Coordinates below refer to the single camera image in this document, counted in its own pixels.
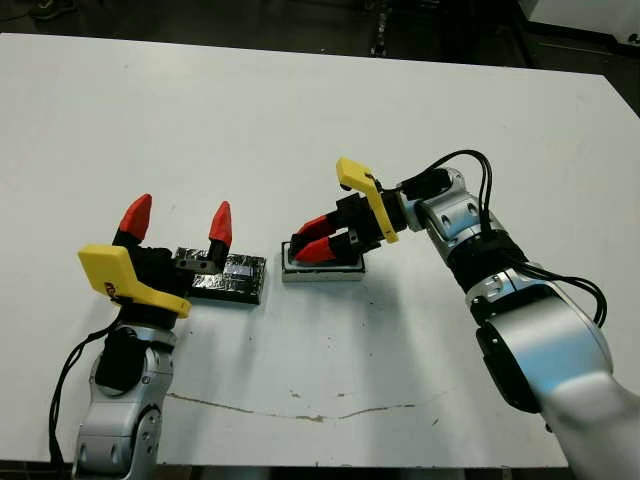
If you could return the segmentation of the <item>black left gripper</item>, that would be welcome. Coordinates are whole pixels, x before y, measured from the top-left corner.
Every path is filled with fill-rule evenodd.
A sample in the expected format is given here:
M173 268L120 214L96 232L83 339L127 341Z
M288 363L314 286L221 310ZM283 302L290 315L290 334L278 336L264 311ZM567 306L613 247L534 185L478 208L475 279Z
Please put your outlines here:
M113 246L126 248L139 246L145 239L149 227L152 196L148 193L137 198L122 217ZM223 201L213 216L209 230L209 250L207 259L217 268L226 264L232 243L231 207ZM194 281L196 273L177 266L171 251L166 248L135 247L129 250L137 279L143 284L181 299L198 298ZM120 308L118 319L125 324L140 324L159 329L173 329L178 315L156 306L148 306L126 301Z

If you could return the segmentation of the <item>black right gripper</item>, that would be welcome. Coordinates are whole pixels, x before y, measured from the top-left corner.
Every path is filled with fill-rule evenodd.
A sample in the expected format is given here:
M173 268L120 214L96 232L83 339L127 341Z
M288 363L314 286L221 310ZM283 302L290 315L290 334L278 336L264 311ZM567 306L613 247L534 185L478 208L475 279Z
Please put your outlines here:
M381 193L394 232L407 228L396 191ZM379 248L385 239L366 197L357 193L336 202L336 211L307 221L293 234L293 259L303 264L353 264L361 254ZM334 235L346 228L342 234Z

